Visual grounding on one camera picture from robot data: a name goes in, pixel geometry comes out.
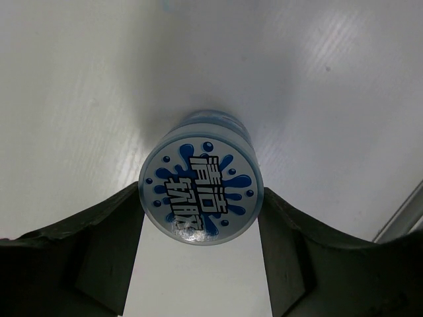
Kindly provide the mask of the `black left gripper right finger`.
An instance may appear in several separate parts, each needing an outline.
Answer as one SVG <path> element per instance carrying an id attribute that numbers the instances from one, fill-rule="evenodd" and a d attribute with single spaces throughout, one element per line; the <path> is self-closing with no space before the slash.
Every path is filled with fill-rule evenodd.
<path id="1" fill-rule="evenodd" d="M 259 231 L 273 316 L 421 316 L 422 232 L 378 244 L 264 190 Z"/>

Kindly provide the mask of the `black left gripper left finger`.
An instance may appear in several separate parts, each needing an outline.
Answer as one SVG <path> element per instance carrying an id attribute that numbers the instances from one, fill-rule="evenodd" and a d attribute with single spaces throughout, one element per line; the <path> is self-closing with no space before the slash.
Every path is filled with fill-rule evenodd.
<path id="1" fill-rule="evenodd" d="M 138 185 L 1 240 L 2 316 L 121 316 L 143 225 Z"/>

